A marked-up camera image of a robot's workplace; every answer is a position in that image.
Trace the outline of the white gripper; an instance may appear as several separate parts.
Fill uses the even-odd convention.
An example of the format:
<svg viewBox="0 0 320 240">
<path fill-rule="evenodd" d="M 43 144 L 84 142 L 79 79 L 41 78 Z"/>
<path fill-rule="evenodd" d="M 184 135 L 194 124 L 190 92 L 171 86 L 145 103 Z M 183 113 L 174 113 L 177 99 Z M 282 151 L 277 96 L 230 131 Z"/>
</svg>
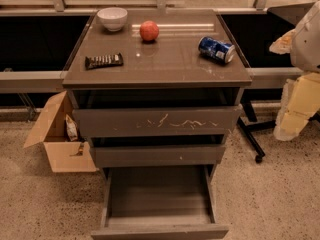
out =
<svg viewBox="0 0 320 240">
<path fill-rule="evenodd" d="M 283 87 L 273 134 L 277 140 L 290 141 L 320 110 L 320 1 L 311 7 L 295 30 L 274 41 L 269 51 L 279 55 L 290 52 L 294 66 L 317 72 L 304 74 L 296 80 L 288 79 Z"/>
</svg>

